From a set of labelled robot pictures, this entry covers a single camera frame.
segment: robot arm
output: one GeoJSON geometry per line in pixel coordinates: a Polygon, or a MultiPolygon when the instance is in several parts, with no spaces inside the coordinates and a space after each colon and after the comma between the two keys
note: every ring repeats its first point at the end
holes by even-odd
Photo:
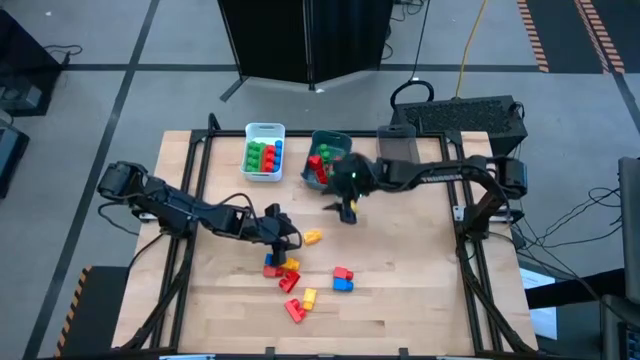
{"type": "Polygon", "coordinates": [[[284,264],[286,251],[301,246],[286,239],[299,232],[287,215],[280,212],[278,204],[265,209],[265,216],[260,218],[252,206],[225,204],[231,197],[210,205],[148,175],[139,164],[122,161],[110,164],[98,184],[98,192],[106,199],[128,205],[134,215],[140,212],[155,215],[163,232],[174,237],[190,236],[195,224],[200,223],[218,236],[270,245],[274,265],[284,264]]]}
{"type": "Polygon", "coordinates": [[[327,209],[337,210],[341,221],[350,224],[357,222],[351,204],[374,191],[402,192],[420,184],[469,180],[482,185],[487,193],[477,204],[465,208],[464,227],[469,232],[486,232],[489,218],[508,199],[519,199],[527,193],[526,167],[506,157],[471,156],[424,164],[378,158],[372,163],[365,156],[352,153],[335,163],[333,170],[325,193],[337,195],[342,203],[327,209]],[[487,169],[488,164],[494,164],[495,169],[487,169]]]}

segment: black equipment box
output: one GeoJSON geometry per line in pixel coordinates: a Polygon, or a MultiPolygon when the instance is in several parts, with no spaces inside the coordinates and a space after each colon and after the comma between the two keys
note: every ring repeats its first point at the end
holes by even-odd
{"type": "Polygon", "coordinates": [[[507,155],[527,137],[511,96],[398,104],[391,124],[411,124],[418,133],[485,131],[494,155],[507,155]]]}
{"type": "Polygon", "coordinates": [[[9,191],[11,178],[29,143],[29,137],[13,127],[0,125],[0,199],[9,191]]]}

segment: white paper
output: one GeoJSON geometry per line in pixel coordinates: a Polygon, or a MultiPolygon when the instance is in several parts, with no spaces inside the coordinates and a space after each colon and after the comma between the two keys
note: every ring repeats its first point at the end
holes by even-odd
{"type": "MultiPolygon", "coordinates": [[[[549,285],[555,283],[555,279],[533,271],[520,269],[520,276],[525,289],[549,285]]],[[[556,308],[544,308],[531,310],[531,322],[536,335],[558,340],[558,326],[556,308]]]]}

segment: wooden table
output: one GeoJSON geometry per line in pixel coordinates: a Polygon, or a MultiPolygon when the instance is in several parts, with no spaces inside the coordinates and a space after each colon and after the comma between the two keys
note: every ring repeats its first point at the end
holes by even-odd
{"type": "MultiPolygon", "coordinates": [[[[166,132],[160,149],[155,175],[175,187],[182,178],[189,135],[166,132]]],[[[437,140],[417,142],[421,162],[442,160],[437,140]]],[[[239,171],[244,138],[214,139],[205,201],[216,203],[244,192],[259,216],[277,202],[301,232],[321,229],[324,239],[288,253],[301,262],[301,279],[287,295],[277,279],[262,276],[269,247],[220,238],[201,228],[179,351],[264,353],[265,347],[274,346],[277,354],[393,355],[406,347],[412,355],[473,354],[446,185],[423,185],[400,194],[374,193],[359,202],[358,224],[346,225],[336,213],[322,211],[333,198],[308,189],[299,176],[309,145],[309,138],[287,138],[282,181],[254,183],[239,171]],[[354,271],[353,293],[332,290],[335,266],[354,271]],[[318,290],[317,302],[296,325],[283,304],[293,297],[301,300],[306,287],[318,290]]],[[[463,133],[463,147],[467,156],[490,156],[485,133],[463,133]]],[[[353,151],[375,158],[375,138],[354,138],[353,151]]],[[[461,198],[462,187],[457,186],[461,198]]],[[[472,184],[472,191],[476,200],[484,193],[477,184],[472,184]]],[[[244,205],[242,199],[235,204],[244,205]]],[[[510,235],[506,225],[492,224],[491,231],[510,235]]],[[[157,233],[156,224],[143,225],[137,250],[157,233]]],[[[126,342],[156,304],[168,244],[168,238],[161,240],[133,268],[114,346],[126,342]]],[[[537,348],[513,244],[492,237],[484,248],[497,307],[523,340],[537,348]]],[[[479,302],[478,309],[484,347],[491,349],[479,302]]],[[[168,343],[172,318],[170,308],[164,343],[168,343]]]]}

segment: yellow cable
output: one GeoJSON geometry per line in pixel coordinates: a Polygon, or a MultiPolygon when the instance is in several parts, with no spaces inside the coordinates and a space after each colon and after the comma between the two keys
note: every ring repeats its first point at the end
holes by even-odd
{"type": "Polygon", "coordinates": [[[484,8],[487,5],[488,0],[482,0],[482,6],[480,6],[480,11],[478,11],[478,17],[476,18],[475,24],[473,24],[473,29],[471,30],[471,34],[469,35],[469,40],[467,40],[467,45],[464,47],[464,55],[462,56],[462,64],[460,65],[460,74],[458,75],[458,85],[456,86],[456,97],[458,97],[458,93],[460,92],[460,85],[462,84],[462,75],[464,74],[464,64],[467,63],[467,55],[469,53],[469,48],[471,47],[471,42],[473,41],[473,37],[476,34],[476,29],[478,28],[478,24],[480,23],[480,19],[482,18],[482,13],[484,12],[484,8]]]}

